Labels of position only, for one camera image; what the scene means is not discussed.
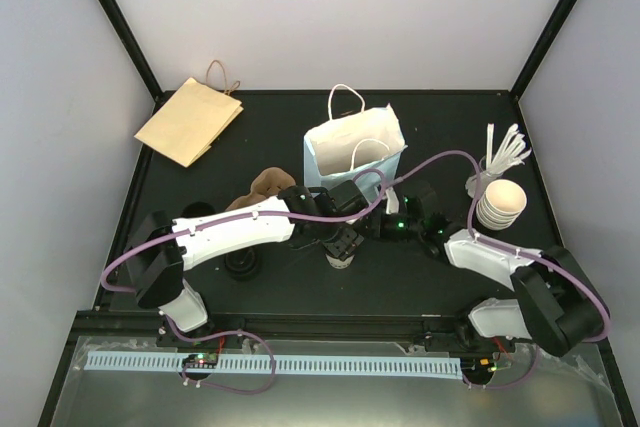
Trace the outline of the white paper coffee cup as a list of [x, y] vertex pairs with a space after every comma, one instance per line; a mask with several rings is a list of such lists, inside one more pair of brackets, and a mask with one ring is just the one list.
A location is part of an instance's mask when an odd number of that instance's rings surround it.
[[329, 265], [337, 270], [343, 270], [348, 268], [354, 260], [355, 254], [352, 253], [350, 255], [342, 255], [337, 256], [330, 253], [328, 250], [325, 251], [326, 259]]

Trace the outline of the light blue paper bag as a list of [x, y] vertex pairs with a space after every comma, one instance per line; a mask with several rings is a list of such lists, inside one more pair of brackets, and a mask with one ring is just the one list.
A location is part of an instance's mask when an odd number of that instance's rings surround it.
[[367, 201], [373, 202], [381, 191], [380, 176], [373, 171], [377, 169], [386, 181], [393, 181], [407, 144], [391, 105], [368, 108], [364, 98], [356, 95], [360, 110], [335, 117], [332, 101], [338, 89], [357, 94], [345, 84], [335, 85], [327, 101], [328, 120], [305, 133], [304, 185], [330, 190], [352, 180]]

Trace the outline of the stack of black lids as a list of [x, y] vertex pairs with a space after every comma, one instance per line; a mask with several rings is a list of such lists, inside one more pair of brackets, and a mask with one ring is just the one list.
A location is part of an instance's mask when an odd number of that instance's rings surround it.
[[249, 281], [261, 270], [260, 255], [255, 247], [229, 252], [224, 255], [223, 262], [226, 273], [236, 281]]

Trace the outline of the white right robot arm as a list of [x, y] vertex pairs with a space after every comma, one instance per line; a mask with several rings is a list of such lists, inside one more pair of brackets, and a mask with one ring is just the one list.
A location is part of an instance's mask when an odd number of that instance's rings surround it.
[[379, 241], [416, 241], [427, 256], [486, 277], [512, 291], [472, 306], [454, 326], [457, 343], [476, 350], [493, 337], [528, 340], [561, 357], [605, 331], [609, 310], [573, 254], [509, 246], [447, 219], [430, 187], [414, 195], [389, 190], [358, 232]]

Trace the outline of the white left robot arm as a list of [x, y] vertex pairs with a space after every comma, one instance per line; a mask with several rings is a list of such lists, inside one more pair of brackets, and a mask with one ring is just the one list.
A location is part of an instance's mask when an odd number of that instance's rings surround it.
[[351, 258], [362, 242], [350, 222], [369, 207], [352, 180], [328, 190], [294, 185], [257, 204], [204, 217], [171, 219], [152, 212], [134, 232], [125, 262], [136, 304], [173, 320], [193, 346], [207, 344], [215, 323], [184, 273], [213, 258], [266, 243], [294, 248], [320, 243], [329, 257]]

